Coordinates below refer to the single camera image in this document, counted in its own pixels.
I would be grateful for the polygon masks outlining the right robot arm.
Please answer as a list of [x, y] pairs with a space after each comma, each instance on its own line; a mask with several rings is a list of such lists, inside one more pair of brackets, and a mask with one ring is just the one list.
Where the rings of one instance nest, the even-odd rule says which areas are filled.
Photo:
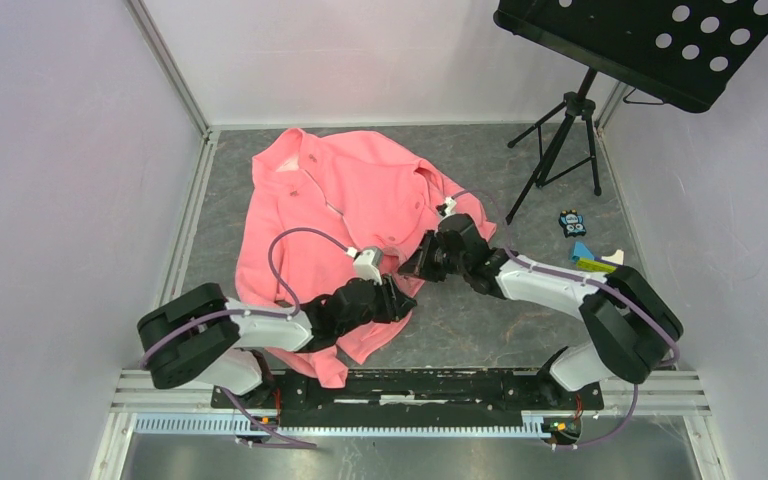
[[639, 271], [609, 273], [546, 265], [510, 248], [495, 248], [472, 217], [453, 214], [427, 231], [400, 274], [429, 282], [462, 277], [477, 293], [523, 301], [583, 322], [589, 338], [565, 347], [541, 368], [540, 400], [562, 408], [585, 386], [610, 377], [633, 385], [679, 358], [683, 326]]

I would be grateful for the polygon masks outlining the black music stand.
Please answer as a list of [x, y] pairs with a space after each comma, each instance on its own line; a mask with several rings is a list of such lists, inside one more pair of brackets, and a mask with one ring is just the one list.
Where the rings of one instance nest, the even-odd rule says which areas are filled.
[[602, 73], [682, 111], [709, 111], [768, 36], [768, 1], [502, 1], [497, 27], [587, 68], [556, 106], [562, 121], [510, 212], [513, 220], [548, 173], [577, 117], [593, 124], [586, 95]]

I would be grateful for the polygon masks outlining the small black blue toy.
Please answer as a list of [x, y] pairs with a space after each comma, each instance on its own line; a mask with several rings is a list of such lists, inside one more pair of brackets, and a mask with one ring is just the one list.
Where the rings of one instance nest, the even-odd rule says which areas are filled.
[[559, 214], [558, 223], [563, 229], [565, 238], [580, 237], [587, 234], [583, 216], [576, 210], [563, 210]]

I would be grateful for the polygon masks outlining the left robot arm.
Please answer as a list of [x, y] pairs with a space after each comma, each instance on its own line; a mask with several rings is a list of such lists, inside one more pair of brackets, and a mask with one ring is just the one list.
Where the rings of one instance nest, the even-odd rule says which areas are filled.
[[138, 321], [140, 366], [157, 389], [213, 382], [262, 407], [273, 397], [274, 381], [258, 349], [318, 352], [362, 327], [397, 323], [416, 305], [389, 275], [353, 278], [298, 307], [243, 304], [205, 283]]

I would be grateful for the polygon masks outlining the blue yellow small object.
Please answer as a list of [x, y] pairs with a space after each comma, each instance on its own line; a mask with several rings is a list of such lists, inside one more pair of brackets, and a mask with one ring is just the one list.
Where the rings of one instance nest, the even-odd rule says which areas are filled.
[[620, 264], [595, 256], [583, 242], [576, 241], [570, 252], [570, 261], [579, 269], [590, 272], [614, 272]]

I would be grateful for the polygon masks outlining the pink zip-up jacket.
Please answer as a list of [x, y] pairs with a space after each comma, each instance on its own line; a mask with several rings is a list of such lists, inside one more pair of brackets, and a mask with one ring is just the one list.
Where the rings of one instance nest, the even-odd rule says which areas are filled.
[[283, 132], [252, 160], [235, 287], [259, 306], [308, 302], [355, 272], [346, 247], [378, 247], [395, 274], [437, 227], [435, 207], [454, 197], [484, 238], [496, 226], [482, 203], [428, 160], [374, 131], [319, 137]]

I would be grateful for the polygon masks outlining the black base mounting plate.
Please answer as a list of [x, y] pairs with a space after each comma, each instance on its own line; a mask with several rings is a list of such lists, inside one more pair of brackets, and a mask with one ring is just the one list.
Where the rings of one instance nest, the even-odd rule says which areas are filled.
[[283, 427], [508, 427], [529, 412], [600, 410], [591, 383], [563, 391], [535, 371], [358, 369], [342, 388], [325, 388], [295, 371], [275, 371], [237, 399], [249, 412], [274, 409]]

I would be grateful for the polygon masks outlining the white object behind arm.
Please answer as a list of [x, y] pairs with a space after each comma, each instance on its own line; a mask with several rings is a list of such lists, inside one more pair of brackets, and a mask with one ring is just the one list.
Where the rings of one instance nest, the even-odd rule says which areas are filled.
[[610, 255], [601, 256], [599, 260], [608, 264], [624, 265], [625, 252], [622, 249], [617, 249]]

